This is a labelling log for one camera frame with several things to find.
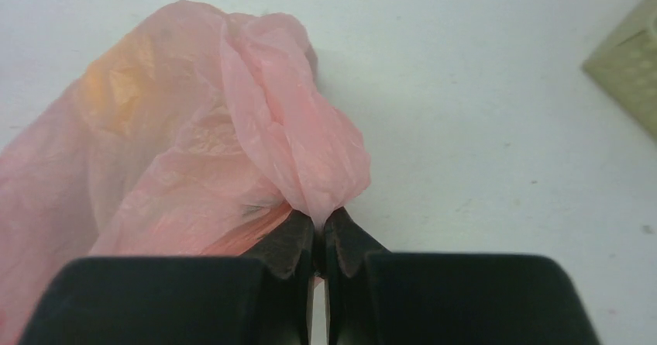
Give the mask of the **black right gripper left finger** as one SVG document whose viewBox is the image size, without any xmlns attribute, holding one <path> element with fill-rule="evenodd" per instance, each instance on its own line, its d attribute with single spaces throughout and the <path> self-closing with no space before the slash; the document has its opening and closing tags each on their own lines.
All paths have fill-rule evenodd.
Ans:
<svg viewBox="0 0 657 345">
<path fill-rule="evenodd" d="M 300 212 L 238 257 L 86 257 L 50 282 L 22 344 L 306 344 L 315 228 Z"/>
</svg>

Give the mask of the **pink plastic bag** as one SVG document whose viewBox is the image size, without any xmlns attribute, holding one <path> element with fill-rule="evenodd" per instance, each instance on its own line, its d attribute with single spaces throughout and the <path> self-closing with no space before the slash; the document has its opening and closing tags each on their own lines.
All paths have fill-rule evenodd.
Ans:
<svg viewBox="0 0 657 345">
<path fill-rule="evenodd" d="M 3 344 L 74 259 L 241 254 L 292 210 L 323 227 L 370 184 L 294 16 L 180 0 L 130 33 L 156 56 L 130 136 L 84 121 L 78 78 L 1 152 Z"/>
</svg>

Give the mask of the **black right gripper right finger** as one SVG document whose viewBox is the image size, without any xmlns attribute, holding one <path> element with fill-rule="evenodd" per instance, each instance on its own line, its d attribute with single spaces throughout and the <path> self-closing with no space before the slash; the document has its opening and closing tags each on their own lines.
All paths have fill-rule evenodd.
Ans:
<svg viewBox="0 0 657 345">
<path fill-rule="evenodd" d="M 330 344 L 597 344 L 568 274 L 526 254 L 392 252 L 345 209 L 324 227 Z"/>
</svg>

